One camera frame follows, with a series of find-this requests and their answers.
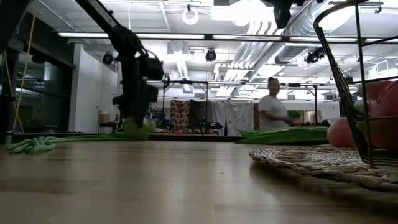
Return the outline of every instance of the floor mat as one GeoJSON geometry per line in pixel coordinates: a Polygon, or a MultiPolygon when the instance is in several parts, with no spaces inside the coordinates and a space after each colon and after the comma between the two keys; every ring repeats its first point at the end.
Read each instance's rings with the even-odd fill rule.
{"type": "Polygon", "coordinates": [[[273,147],[251,150],[255,161],[275,167],[288,167],[299,174],[351,182],[373,190],[398,192],[398,169],[370,169],[356,149],[334,147],[273,147]]]}

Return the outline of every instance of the black robotic arm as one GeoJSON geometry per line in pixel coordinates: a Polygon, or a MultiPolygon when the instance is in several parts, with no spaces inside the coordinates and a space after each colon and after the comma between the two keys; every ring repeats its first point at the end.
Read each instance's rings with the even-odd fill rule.
{"type": "Polygon", "coordinates": [[[136,34],[123,27],[99,0],[75,0],[87,14],[108,34],[121,62],[123,94],[114,98],[122,118],[134,118],[142,127],[149,103],[156,102],[158,89],[146,83],[144,77],[161,80],[162,62],[142,46],[136,34]]]}

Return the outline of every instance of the white t-shirt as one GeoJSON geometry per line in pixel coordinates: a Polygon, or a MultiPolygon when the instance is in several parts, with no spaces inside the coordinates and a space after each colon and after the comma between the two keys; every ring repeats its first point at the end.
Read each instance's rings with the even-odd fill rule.
{"type": "MultiPolygon", "coordinates": [[[[259,112],[270,111],[276,116],[287,116],[285,105],[275,97],[265,96],[259,102],[259,112]]],[[[289,127],[285,121],[273,121],[266,119],[262,113],[259,113],[260,130],[272,130],[289,127]]]]}

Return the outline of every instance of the camera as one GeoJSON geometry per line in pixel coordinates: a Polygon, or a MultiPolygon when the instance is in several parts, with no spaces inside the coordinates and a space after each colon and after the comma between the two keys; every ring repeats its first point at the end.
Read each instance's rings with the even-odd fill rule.
{"type": "Polygon", "coordinates": [[[113,54],[112,54],[112,52],[105,52],[105,55],[104,55],[104,57],[102,58],[102,62],[105,64],[105,65],[112,65],[112,63],[113,63],[113,54]]]}
{"type": "Polygon", "coordinates": [[[307,63],[317,63],[320,59],[325,57],[325,51],[321,47],[317,47],[314,51],[308,53],[308,56],[304,59],[307,63]]]}
{"type": "Polygon", "coordinates": [[[208,49],[207,54],[206,54],[206,61],[212,62],[212,61],[216,60],[216,58],[217,58],[217,54],[214,51],[214,49],[208,49]]]}

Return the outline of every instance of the yellow cable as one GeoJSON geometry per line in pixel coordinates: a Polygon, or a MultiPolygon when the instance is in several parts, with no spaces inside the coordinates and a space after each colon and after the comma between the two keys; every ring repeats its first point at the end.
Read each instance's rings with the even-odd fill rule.
{"type": "MultiPolygon", "coordinates": [[[[33,28],[34,28],[34,26],[35,26],[35,19],[36,19],[36,11],[33,12],[32,27],[30,28],[30,37],[29,37],[29,43],[28,43],[28,46],[27,46],[27,54],[28,54],[28,55],[29,55],[29,53],[30,53],[30,46],[32,45],[33,28]]],[[[19,93],[16,116],[15,116],[14,124],[12,125],[13,129],[14,129],[14,127],[15,127],[15,124],[17,123],[19,105],[21,104],[22,90],[24,89],[25,75],[26,75],[26,71],[27,71],[27,61],[28,61],[28,60],[26,60],[26,62],[25,62],[25,70],[24,70],[24,74],[23,74],[23,76],[22,76],[21,92],[19,93]]]]}
{"type": "MultiPolygon", "coordinates": [[[[7,77],[8,77],[8,84],[10,85],[10,92],[11,92],[11,96],[14,97],[14,91],[12,90],[12,85],[11,85],[11,77],[10,77],[10,71],[8,69],[8,62],[7,62],[7,52],[4,51],[4,58],[5,58],[5,63],[6,63],[6,71],[7,71],[7,77]]],[[[15,112],[17,111],[17,105],[15,104],[15,101],[13,102],[14,104],[14,110],[15,112]]],[[[21,127],[21,131],[22,133],[24,132],[24,127],[22,127],[22,122],[21,119],[19,119],[18,114],[16,114],[18,122],[19,122],[19,126],[21,127]]]]}

